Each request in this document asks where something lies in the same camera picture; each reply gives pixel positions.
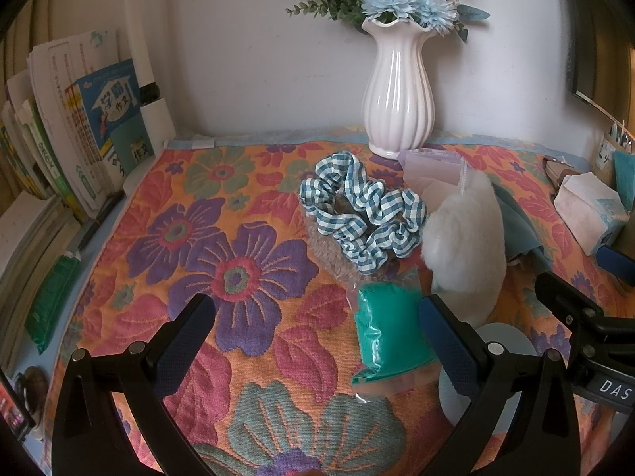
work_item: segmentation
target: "scrunchie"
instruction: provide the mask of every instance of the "scrunchie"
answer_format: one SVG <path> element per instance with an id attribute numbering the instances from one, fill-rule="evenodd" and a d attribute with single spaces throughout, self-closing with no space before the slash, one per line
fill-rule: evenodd
<path id="1" fill-rule="evenodd" d="M 316 175 L 316 179 L 305 179 L 300 185 L 300 202 L 307 214 L 316 217 L 317 230 L 332 235 L 347 259 L 364 275 L 375 273 L 388 260 L 387 251 L 404 258 L 421 243 L 419 230 L 426 209 L 412 190 L 385 194 L 384 182 L 369 181 L 364 164 L 350 152 L 338 152 L 320 161 Z M 335 194 L 339 191 L 356 212 L 364 213 L 377 226 L 370 236 L 365 235 L 368 226 L 361 216 L 335 213 Z"/>

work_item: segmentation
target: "white plush toy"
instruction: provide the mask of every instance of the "white plush toy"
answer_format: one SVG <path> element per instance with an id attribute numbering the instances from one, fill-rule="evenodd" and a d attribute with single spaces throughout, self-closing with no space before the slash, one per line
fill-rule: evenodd
<path id="1" fill-rule="evenodd" d="M 507 269 L 503 216 L 487 175 L 469 171 L 464 193 L 443 201 L 422 238 L 433 293 L 460 321 L 481 327 L 496 306 Z"/>

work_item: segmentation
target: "screw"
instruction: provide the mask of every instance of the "screw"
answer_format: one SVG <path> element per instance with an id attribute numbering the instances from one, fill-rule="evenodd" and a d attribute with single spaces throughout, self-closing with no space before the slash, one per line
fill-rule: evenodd
<path id="1" fill-rule="evenodd" d="M 77 349 L 72 355 L 71 358 L 74 362 L 78 362 L 82 359 L 84 359 L 84 356 L 86 356 L 86 349 Z"/>
<path id="2" fill-rule="evenodd" d="M 130 354 L 141 354 L 145 349 L 145 342 L 132 342 L 128 346 L 128 352 Z"/>
<path id="3" fill-rule="evenodd" d="M 488 343 L 487 350 L 496 356 L 500 356 L 503 352 L 505 352 L 505 348 L 500 343 L 496 342 Z"/>
<path id="4" fill-rule="evenodd" d="M 553 362 L 559 362 L 561 355 L 555 349 L 549 349 L 547 350 L 547 357 Z"/>
<path id="5" fill-rule="evenodd" d="M 585 345 L 582 348 L 582 353 L 587 357 L 587 358 L 593 358 L 593 356 L 595 356 L 595 349 L 591 346 L 591 345 Z"/>

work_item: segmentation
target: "row of books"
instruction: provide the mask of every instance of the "row of books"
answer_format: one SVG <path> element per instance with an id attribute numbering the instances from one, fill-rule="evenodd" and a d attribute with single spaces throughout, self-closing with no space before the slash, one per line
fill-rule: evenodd
<path id="1" fill-rule="evenodd" d="M 61 258 L 75 258 L 67 250 L 80 229 L 58 196 L 40 200 L 22 192 L 0 217 L 0 369 L 9 376 L 42 283 Z M 46 304 L 48 309 L 56 305 Z M 56 317 L 48 317 L 55 322 Z"/>
<path id="2" fill-rule="evenodd" d="M 95 30 L 34 47 L 27 66 L 6 82 L 0 148 L 27 192 L 95 219 L 153 155 L 132 60 Z"/>

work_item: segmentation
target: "white wall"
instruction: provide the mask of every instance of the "white wall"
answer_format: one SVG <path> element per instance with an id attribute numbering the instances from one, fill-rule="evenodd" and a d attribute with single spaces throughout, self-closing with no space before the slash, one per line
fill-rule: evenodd
<path id="1" fill-rule="evenodd" d="M 567 94 L 564 0 L 462 0 L 491 12 L 465 46 L 426 43 L 437 128 L 540 142 L 590 157 L 606 120 Z M 175 121 L 232 134 L 361 123 L 375 44 L 342 23 L 289 18 L 294 0 L 143 0 L 158 82 Z M 122 0 L 52 0 L 52 33 L 125 36 Z M 125 37 L 121 41 L 125 54 Z"/>

